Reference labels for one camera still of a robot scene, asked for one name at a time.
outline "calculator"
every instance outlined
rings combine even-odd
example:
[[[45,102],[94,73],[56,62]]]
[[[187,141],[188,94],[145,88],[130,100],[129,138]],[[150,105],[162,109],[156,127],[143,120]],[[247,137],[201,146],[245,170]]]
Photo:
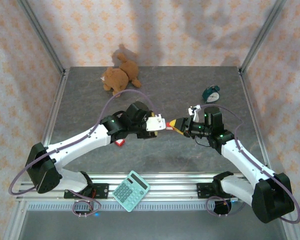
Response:
[[[112,195],[125,210],[131,212],[149,189],[150,185],[135,171],[131,171]]]

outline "calculator display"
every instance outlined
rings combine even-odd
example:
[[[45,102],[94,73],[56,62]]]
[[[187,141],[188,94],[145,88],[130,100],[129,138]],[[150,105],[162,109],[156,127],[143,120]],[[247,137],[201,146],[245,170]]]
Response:
[[[133,173],[131,174],[131,177],[138,183],[141,185],[141,187],[143,187],[144,189],[147,189],[147,185],[145,185],[139,178],[137,178],[136,175],[134,175]]]

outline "brown teddy bear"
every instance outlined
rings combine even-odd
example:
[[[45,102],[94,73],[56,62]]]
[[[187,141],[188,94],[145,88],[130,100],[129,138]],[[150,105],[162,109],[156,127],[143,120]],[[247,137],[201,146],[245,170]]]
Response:
[[[139,74],[138,65],[134,61],[127,59],[122,52],[118,53],[116,57],[122,62],[119,68],[128,75],[129,81],[131,81],[136,88],[140,88],[141,82],[137,79]]]
[[[141,83],[137,79],[139,68],[134,61],[128,60],[123,53],[118,53],[117,58],[122,61],[119,68],[108,67],[102,74],[103,88],[106,91],[113,89],[112,94],[126,89],[129,81],[136,87],[140,88]]]

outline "wall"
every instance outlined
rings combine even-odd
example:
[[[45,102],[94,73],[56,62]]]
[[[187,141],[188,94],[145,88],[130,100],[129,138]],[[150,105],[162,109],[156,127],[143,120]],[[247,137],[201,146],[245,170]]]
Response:
[[[42,140],[60,75],[16,0],[0,0],[0,239],[14,206],[8,194]]]
[[[300,203],[300,0],[288,0],[246,80],[269,158]]]
[[[65,68],[239,66],[275,0],[29,0]]]

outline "alarm clock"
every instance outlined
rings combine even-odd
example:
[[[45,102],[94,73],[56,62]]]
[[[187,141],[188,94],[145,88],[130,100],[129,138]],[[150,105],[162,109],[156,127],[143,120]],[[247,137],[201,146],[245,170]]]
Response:
[[[202,93],[203,100],[209,104],[216,102],[220,98],[219,91],[220,87],[217,85],[207,87]]]

